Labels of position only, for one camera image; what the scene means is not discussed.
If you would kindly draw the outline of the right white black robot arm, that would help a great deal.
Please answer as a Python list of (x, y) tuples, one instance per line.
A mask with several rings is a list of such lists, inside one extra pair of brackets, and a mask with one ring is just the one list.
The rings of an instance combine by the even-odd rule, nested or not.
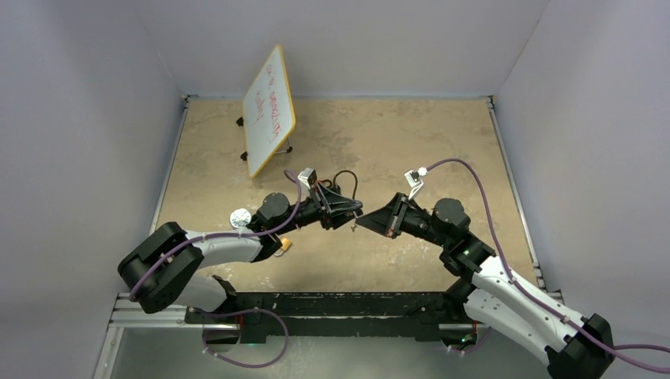
[(443, 309), (453, 321), (466, 317), (502, 333), (538, 358), (553, 378), (599, 378), (615, 357), (613, 338), (600, 315), (584, 317), (529, 281), (507, 272), (500, 256), (470, 230), (460, 201), (443, 198), (431, 211), (403, 193), (356, 224), (387, 238), (401, 233), (442, 247), (444, 267), (457, 277)]

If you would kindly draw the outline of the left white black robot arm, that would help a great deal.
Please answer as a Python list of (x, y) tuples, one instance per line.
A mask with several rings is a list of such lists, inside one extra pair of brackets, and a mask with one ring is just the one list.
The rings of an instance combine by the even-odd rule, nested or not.
[(166, 222), (124, 257), (117, 268), (130, 298), (146, 313), (172, 305), (203, 309), (217, 323), (235, 315), (235, 289), (221, 278), (197, 270), (231, 262), (255, 263), (282, 247), (281, 235), (312, 223), (337, 229), (363, 214), (361, 201), (337, 188), (317, 184), (295, 204), (286, 195), (267, 195), (250, 222), (237, 231), (196, 232)]

